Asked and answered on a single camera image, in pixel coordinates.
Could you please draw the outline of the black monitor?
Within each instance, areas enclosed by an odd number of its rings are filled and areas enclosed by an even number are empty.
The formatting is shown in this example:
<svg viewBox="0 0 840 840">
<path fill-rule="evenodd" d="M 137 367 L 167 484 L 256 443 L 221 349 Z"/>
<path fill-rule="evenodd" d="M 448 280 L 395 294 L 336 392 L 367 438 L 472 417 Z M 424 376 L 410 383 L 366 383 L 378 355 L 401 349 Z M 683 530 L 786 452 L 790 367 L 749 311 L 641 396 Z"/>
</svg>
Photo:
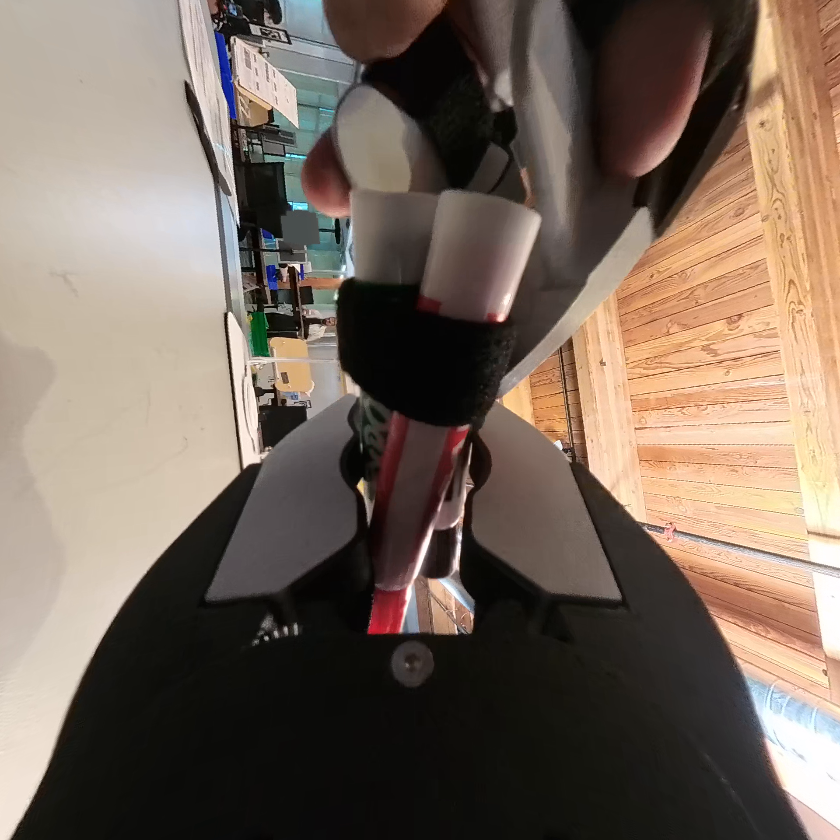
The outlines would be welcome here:
<svg viewBox="0 0 840 840">
<path fill-rule="evenodd" d="M 234 178 L 239 226 L 261 228 L 275 238 L 282 238 L 282 219 L 291 210 L 287 200 L 284 164 L 236 163 Z"/>
</svg>

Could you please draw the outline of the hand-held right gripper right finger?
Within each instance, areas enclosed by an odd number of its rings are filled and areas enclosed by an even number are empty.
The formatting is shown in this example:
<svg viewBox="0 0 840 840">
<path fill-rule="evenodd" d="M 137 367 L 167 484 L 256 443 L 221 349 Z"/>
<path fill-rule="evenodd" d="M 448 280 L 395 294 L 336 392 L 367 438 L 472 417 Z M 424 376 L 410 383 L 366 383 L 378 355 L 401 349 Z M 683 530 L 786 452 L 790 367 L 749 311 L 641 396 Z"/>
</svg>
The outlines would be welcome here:
<svg viewBox="0 0 840 840">
<path fill-rule="evenodd" d="M 539 593 L 619 603 L 622 594 L 571 462 L 538 429 L 496 404 L 479 431 L 487 478 L 471 495 L 478 546 Z"/>
</svg>

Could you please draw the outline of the white flat tray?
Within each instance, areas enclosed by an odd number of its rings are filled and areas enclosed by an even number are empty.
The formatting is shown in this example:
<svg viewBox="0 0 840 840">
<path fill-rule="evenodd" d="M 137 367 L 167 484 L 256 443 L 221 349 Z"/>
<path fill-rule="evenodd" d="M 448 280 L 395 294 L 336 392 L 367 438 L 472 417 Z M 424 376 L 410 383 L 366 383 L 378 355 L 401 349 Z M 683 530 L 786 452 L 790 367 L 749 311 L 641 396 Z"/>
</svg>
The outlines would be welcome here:
<svg viewBox="0 0 840 840">
<path fill-rule="evenodd" d="M 249 342 L 235 315 L 224 316 L 234 419 L 242 469 L 261 461 L 259 406 L 253 382 Z"/>
</svg>

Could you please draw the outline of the person's left hand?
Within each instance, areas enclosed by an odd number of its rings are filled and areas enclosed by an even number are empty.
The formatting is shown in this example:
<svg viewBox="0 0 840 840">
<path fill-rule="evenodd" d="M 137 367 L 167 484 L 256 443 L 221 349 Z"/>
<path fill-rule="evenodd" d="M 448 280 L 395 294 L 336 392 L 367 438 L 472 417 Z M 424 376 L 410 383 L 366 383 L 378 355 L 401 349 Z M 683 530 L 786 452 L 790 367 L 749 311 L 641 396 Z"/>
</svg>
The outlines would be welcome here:
<svg viewBox="0 0 840 840">
<path fill-rule="evenodd" d="M 323 2 L 338 47 L 364 65 L 404 53 L 447 14 L 476 58 L 488 60 L 471 2 Z M 675 148 L 698 98 L 711 45 L 702 2 L 634 2 L 612 24 L 596 61 L 595 125 L 603 170 L 642 176 Z"/>
</svg>

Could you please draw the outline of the white printed paper sign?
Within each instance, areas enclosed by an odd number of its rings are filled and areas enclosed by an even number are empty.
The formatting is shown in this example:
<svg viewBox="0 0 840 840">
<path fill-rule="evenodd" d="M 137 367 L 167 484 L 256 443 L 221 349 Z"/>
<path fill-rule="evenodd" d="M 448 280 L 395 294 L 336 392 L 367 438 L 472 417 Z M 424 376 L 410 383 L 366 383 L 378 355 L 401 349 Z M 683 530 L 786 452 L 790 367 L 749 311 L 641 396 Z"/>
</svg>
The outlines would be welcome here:
<svg viewBox="0 0 840 840">
<path fill-rule="evenodd" d="M 234 87 L 265 110 L 274 110 L 295 128 L 300 127 L 298 91 L 293 84 L 248 42 L 229 41 Z"/>
</svg>

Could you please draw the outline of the black elastic band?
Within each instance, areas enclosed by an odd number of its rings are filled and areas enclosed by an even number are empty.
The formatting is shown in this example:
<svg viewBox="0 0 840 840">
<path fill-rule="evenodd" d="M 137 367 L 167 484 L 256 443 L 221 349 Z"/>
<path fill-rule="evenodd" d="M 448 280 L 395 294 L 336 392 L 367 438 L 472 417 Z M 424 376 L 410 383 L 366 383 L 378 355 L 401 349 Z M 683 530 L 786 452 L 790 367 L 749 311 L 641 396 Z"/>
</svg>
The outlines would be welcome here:
<svg viewBox="0 0 840 840">
<path fill-rule="evenodd" d="M 483 424 L 515 348 L 516 324 L 417 307 L 418 288 L 347 279 L 337 298 L 339 362 L 386 408 L 437 427 Z"/>
</svg>

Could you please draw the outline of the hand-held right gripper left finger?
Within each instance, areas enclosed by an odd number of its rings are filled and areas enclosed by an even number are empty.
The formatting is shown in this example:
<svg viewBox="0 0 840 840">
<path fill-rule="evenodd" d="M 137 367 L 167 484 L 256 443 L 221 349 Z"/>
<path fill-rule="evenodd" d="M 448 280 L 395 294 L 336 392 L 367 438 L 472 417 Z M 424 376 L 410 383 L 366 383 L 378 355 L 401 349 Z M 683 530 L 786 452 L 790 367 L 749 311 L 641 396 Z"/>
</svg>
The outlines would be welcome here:
<svg viewBox="0 0 840 840">
<path fill-rule="evenodd" d="M 357 404 L 354 395 L 341 397 L 264 457 L 208 602 L 278 594 L 364 539 L 366 508 L 349 464 L 358 444 Z"/>
</svg>

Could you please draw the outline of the black crate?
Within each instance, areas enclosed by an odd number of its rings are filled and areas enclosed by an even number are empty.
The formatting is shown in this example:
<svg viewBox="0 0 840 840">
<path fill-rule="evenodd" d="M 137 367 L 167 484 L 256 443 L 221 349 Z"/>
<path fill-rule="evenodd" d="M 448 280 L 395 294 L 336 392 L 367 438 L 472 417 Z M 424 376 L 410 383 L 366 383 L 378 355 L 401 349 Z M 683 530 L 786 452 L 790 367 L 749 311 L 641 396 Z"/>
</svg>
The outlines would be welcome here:
<svg viewBox="0 0 840 840">
<path fill-rule="evenodd" d="M 305 406 L 266 405 L 258 408 L 262 448 L 273 448 L 308 419 Z"/>
</svg>

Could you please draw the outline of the black flat pad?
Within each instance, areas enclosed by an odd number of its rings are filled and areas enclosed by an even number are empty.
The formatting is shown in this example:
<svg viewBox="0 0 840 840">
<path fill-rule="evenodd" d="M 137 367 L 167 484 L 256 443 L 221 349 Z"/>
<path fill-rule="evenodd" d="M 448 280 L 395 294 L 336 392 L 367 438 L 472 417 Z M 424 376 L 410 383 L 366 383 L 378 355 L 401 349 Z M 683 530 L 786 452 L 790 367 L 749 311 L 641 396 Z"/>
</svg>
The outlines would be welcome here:
<svg viewBox="0 0 840 840">
<path fill-rule="evenodd" d="M 184 81 L 185 99 L 192 114 L 206 161 L 219 189 L 236 204 L 235 169 L 230 133 L 228 103 L 221 82 L 211 77 L 199 80 L 196 91 L 191 80 Z"/>
</svg>

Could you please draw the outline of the white paper sheets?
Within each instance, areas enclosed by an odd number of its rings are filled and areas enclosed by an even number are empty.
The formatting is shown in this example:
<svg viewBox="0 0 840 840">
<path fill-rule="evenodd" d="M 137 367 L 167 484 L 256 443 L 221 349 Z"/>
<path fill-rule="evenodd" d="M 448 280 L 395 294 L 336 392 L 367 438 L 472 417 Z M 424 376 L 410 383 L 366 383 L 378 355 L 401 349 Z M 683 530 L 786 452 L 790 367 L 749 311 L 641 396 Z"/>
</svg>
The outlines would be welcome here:
<svg viewBox="0 0 840 840">
<path fill-rule="evenodd" d="M 205 85 L 211 77 L 216 77 L 221 82 L 215 37 L 209 27 L 206 4 L 198 1 L 178 1 L 176 4 L 188 70 L 187 79 L 191 80 L 196 91 L 199 90 L 199 80 L 202 78 L 206 79 Z M 234 221 L 238 224 L 238 201 L 233 204 L 229 196 L 226 198 Z"/>
</svg>

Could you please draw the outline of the blue storage bin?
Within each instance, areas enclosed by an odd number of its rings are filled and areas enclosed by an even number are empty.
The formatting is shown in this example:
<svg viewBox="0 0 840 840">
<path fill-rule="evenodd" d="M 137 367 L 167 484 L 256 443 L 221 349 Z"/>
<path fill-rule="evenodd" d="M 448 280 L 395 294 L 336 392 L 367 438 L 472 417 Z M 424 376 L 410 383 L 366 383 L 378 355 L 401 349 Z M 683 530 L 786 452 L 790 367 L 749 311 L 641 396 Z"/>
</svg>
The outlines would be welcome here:
<svg viewBox="0 0 840 840">
<path fill-rule="evenodd" d="M 236 120 L 236 102 L 235 102 L 235 86 L 233 80 L 233 71 L 228 55 L 228 46 L 224 35 L 219 31 L 214 31 L 217 59 L 219 65 L 220 81 L 227 104 L 228 117 Z"/>
</svg>

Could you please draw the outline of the black ceiling pipe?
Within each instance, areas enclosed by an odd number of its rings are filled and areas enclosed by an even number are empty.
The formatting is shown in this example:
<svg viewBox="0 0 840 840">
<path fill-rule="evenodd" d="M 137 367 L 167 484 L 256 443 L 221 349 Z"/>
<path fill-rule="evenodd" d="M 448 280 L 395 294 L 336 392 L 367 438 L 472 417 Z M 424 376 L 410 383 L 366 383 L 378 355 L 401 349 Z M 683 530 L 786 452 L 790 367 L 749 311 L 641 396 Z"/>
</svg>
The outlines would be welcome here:
<svg viewBox="0 0 840 840">
<path fill-rule="evenodd" d="M 654 536 L 662 537 L 669 543 L 675 543 L 677 541 L 682 541 L 684 543 L 693 543 L 695 545 L 702 545 L 710 549 L 725 550 L 729 551 L 730 553 L 738 553 L 745 557 L 750 557 L 753 560 L 761 560 L 767 563 L 788 566 L 800 571 L 818 573 L 825 577 L 831 577 L 836 580 L 839 579 L 839 569 L 837 567 L 826 565 L 824 563 L 817 563 L 812 560 L 800 560 L 776 552 L 766 551 L 762 549 L 754 549 L 738 543 L 709 538 L 692 532 L 675 530 L 673 528 L 666 528 L 647 522 L 639 522 L 638 525 L 648 533 Z"/>
</svg>

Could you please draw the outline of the silver ventilation duct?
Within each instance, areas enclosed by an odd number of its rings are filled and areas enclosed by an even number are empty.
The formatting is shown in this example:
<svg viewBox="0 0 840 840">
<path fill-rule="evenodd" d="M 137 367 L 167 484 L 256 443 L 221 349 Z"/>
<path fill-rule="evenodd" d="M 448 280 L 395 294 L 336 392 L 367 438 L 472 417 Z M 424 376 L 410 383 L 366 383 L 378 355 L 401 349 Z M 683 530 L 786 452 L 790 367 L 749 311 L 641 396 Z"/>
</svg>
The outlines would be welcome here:
<svg viewBox="0 0 840 840">
<path fill-rule="evenodd" d="M 793 698 L 776 683 L 768 685 L 750 675 L 743 679 L 768 740 L 838 784 L 838 719 Z"/>
</svg>

